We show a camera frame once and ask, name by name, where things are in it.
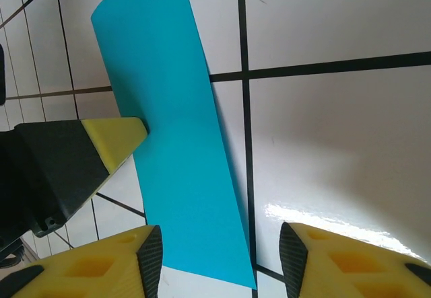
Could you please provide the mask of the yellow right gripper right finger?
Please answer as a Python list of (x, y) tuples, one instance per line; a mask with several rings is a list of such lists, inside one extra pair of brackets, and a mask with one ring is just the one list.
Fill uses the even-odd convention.
[(288, 297), (429, 297), (430, 265), (396, 251), (301, 223), (281, 225)]

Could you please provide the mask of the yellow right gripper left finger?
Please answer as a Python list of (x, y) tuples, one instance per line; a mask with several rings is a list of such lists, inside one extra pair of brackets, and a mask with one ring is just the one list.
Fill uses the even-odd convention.
[(1, 280), (2, 297), (157, 297), (161, 229), (144, 225), (48, 258)]

